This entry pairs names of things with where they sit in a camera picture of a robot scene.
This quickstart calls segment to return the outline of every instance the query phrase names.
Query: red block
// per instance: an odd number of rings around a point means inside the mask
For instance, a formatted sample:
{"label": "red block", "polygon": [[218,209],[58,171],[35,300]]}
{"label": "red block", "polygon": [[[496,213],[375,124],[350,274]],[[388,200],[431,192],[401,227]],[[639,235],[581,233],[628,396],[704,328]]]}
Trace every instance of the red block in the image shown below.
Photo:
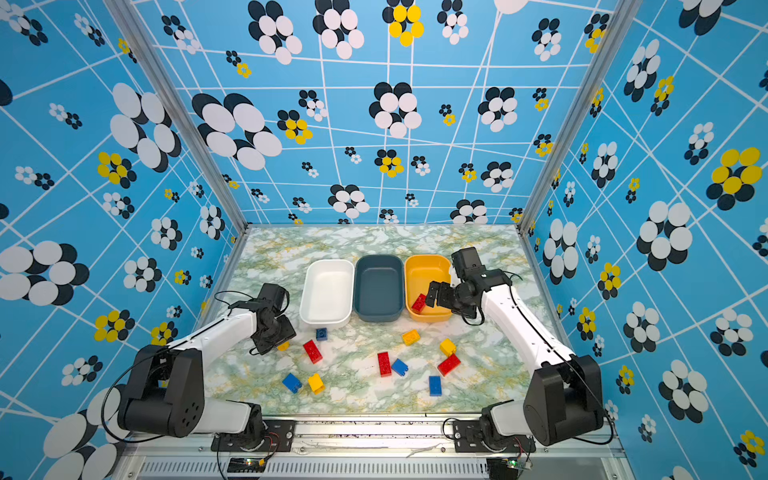
{"label": "red block", "polygon": [[320,355],[320,351],[317,349],[314,341],[310,340],[309,342],[305,343],[304,349],[306,350],[306,354],[310,356],[312,363],[318,363],[323,359],[323,356]]}
{"label": "red block", "polygon": [[421,313],[422,310],[424,310],[424,306],[426,305],[425,303],[426,300],[427,300],[426,295],[422,293],[421,295],[419,295],[419,298],[417,298],[416,301],[413,303],[413,305],[411,306],[411,309],[416,313]]}
{"label": "red block", "polygon": [[456,354],[454,353],[453,355],[445,359],[443,363],[438,365],[437,370],[440,370],[440,373],[442,373],[443,376],[446,376],[451,372],[451,370],[456,368],[461,362],[462,361],[459,360]]}
{"label": "red block", "polygon": [[383,352],[379,354],[379,372],[381,376],[392,375],[392,366],[389,363],[389,353]]}

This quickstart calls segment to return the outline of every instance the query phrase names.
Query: green and white marble pattern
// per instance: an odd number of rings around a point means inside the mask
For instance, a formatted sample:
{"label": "green and white marble pattern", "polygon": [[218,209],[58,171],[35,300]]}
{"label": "green and white marble pattern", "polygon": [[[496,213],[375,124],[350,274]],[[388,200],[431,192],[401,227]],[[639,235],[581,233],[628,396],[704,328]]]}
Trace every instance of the green and white marble pattern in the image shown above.
{"label": "green and white marble pattern", "polygon": [[[247,237],[230,290],[255,295],[261,284],[278,283],[289,290],[286,314],[296,328],[290,348],[264,356],[251,356],[250,339],[238,343],[209,368],[206,394],[219,399],[256,402],[267,415],[359,412],[478,412],[506,399],[523,399],[529,375],[515,348],[492,321],[467,326],[461,317],[447,322],[412,321],[407,310],[392,323],[366,323],[355,313],[341,329],[329,331],[328,340],[316,344],[323,360],[313,365],[302,345],[315,338],[303,325],[299,305],[307,267],[315,260],[345,258],[356,263],[372,253],[394,254],[405,260],[419,253],[450,258],[464,247],[476,247],[489,268],[518,273],[521,298],[552,330],[552,317],[538,290],[519,237],[513,226],[422,225],[253,228]],[[405,346],[401,335],[417,329],[421,339]],[[439,344],[450,338],[462,364],[442,378],[442,396],[429,396],[428,378],[440,373],[445,359]],[[409,371],[381,378],[377,354],[389,352]],[[319,372],[326,385],[314,395],[307,379]],[[303,384],[292,394],[282,381],[293,373]]]}

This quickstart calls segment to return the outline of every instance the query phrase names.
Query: gray container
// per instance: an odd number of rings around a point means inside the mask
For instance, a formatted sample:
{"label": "gray container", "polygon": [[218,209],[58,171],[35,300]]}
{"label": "gray container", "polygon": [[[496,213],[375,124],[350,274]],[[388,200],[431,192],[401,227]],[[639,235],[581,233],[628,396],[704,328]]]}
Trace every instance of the gray container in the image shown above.
{"label": "gray container", "polygon": [[406,273],[394,255],[366,255],[355,265],[353,308],[364,322],[394,322],[406,306]]}

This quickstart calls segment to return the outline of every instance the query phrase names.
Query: yellow bin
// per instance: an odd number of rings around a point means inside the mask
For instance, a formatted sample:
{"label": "yellow bin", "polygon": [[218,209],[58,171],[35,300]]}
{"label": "yellow bin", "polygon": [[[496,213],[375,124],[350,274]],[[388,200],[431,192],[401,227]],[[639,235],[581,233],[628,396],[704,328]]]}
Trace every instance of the yellow bin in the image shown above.
{"label": "yellow bin", "polygon": [[451,318],[451,310],[442,306],[425,306],[421,313],[412,309],[420,294],[426,295],[430,282],[451,282],[451,262],[442,255],[414,255],[406,260],[406,308],[417,322],[443,322]]}

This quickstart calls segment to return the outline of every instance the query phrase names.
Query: blue wall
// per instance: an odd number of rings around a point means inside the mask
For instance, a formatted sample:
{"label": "blue wall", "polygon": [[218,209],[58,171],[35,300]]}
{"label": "blue wall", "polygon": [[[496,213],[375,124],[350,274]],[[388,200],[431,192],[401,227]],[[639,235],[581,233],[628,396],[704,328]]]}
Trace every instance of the blue wall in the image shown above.
{"label": "blue wall", "polygon": [[[557,141],[616,1],[443,3],[134,7],[249,221],[510,223],[549,158],[539,143]],[[519,11],[497,24],[496,5]],[[404,34],[387,22],[400,15]],[[243,103],[238,95],[258,110],[243,113],[252,123],[236,124],[223,108],[215,114],[217,103],[232,111]],[[384,113],[377,123],[382,108],[394,119]],[[485,123],[489,108],[498,115]],[[275,137],[254,135],[265,125]]]}
{"label": "blue wall", "polygon": [[237,234],[103,4],[0,8],[0,478],[77,478],[122,446],[91,400],[191,331]]}
{"label": "blue wall", "polygon": [[768,477],[767,22],[646,0],[529,233],[638,478]]}

